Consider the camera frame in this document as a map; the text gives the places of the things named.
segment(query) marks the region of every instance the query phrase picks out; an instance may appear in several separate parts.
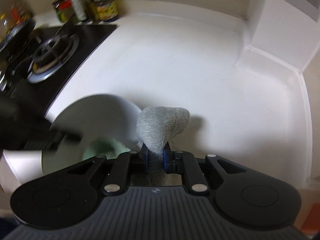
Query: green sponge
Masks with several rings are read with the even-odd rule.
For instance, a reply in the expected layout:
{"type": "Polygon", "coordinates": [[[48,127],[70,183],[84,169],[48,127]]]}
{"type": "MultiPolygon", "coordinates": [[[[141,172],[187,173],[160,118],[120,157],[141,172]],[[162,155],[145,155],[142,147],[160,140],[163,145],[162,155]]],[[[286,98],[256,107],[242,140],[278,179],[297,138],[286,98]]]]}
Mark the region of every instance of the green sponge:
{"type": "Polygon", "coordinates": [[[100,137],[90,143],[84,151],[82,160],[103,154],[107,159],[115,159],[121,153],[130,152],[130,149],[124,146],[122,142],[113,138],[100,137]]]}

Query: screw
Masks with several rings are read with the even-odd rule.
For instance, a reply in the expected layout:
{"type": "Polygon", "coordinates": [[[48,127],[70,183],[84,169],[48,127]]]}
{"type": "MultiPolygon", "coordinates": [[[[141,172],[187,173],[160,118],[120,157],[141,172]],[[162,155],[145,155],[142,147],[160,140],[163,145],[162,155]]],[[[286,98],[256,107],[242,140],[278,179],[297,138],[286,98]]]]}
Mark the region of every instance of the screw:
{"type": "Polygon", "coordinates": [[[160,189],[158,189],[158,188],[155,188],[155,189],[153,189],[153,190],[151,190],[153,193],[156,193],[156,194],[158,194],[161,190],[160,189]]]}
{"type": "Polygon", "coordinates": [[[204,184],[194,184],[191,188],[195,192],[205,192],[208,190],[208,187],[204,184]]]}
{"type": "Polygon", "coordinates": [[[117,192],[120,190],[120,186],[117,184],[108,184],[104,186],[106,192],[117,192]]]}

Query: kitchen counter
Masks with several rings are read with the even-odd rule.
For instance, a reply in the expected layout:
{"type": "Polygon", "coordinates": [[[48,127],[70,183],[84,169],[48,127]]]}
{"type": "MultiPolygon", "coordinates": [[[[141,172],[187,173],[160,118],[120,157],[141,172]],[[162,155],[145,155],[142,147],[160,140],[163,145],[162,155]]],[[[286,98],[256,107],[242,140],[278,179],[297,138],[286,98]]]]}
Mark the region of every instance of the kitchen counter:
{"type": "MultiPolygon", "coordinates": [[[[48,119],[102,93],[140,108],[184,107],[191,124],[175,146],[196,157],[218,154],[306,187],[312,132],[299,71],[267,58],[252,60],[254,66],[239,61],[241,19],[159,1],[122,1],[120,8],[124,15],[114,22],[119,27],[65,85],[48,119]]],[[[36,19],[37,26],[59,24],[53,11],[36,19]]]]}

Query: food label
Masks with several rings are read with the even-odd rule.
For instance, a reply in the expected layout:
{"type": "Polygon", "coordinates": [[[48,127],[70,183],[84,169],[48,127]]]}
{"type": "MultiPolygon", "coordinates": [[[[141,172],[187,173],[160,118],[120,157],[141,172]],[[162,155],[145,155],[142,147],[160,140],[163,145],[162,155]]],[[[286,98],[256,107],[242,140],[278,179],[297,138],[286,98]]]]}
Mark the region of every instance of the food label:
{"type": "Polygon", "coordinates": [[[118,15],[118,9],[116,3],[97,6],[97,13],[101,21],[107,21],[118,15]]]}
{"type": "Polygon", "coordinates": [[[81,0],[71,0],[71,3],[73,6],[73,9],[75,10],[78,20],[84,21],[87,18],[87,15],[84,12],[81,0]]]}

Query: jar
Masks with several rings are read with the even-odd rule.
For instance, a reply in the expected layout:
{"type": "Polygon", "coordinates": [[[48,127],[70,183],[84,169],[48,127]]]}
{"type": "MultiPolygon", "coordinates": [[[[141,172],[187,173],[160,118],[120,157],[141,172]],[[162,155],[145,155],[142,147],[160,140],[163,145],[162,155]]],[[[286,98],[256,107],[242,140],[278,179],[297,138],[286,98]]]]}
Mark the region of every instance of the jar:
{"type": "Polygon", "coordinates": [[[75,11],[73,10],[71,0],[66,0],[59,5],[58,14],[59,14],[59,19],[61,19],[63,23],[69,20],[73,24],[76,24],[78,22],[78,18],[75,14],[75,11]]]}
{"type": "Polygon", "coordinates": [[[63,21],[62,21],[62,19],[61,19],[61,13],[60,13],[59,6],[60,6],[60,4],[63,3],[64,1],[65,1],[65,0],[55,0],[55,1],[52,3],[52,5],[53,5],[53,7],[54,7],[54,9],[55,9],[55,11],[56,11],[56,13],[57,13],[57,16],[58,16],[58,18],[59,18],[59,20],[60,20],[61,22],[63,22],[63,21]]]}
{"type": "Polygon", "coordinates": [[[115,0],[94,0],[100,21],[112,22],[118,19],[118,9],[115,0]]]}
{"type": "Polygon", "coordinates": [[[20,4],[20,2],[15,2],[11,6],[11,15],[13,19],[15,20],[15,25],[19,25],[26,19],[31,18],[31,14],[23,8],[23,6],[20,4]]]}

